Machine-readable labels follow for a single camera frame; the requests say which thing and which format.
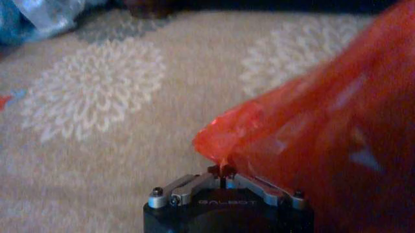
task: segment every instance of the beige carpet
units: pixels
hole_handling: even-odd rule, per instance
[[[211,162],[217,115],[333,57],[370,17],[100,12],[0,60],[2,232],[142,232],[152,187]]]

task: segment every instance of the red plastic bag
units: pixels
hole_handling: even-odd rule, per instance
[[[329,64],[219,116],[194,145],[305,190],[319,232],[415,232],[415,0]]]

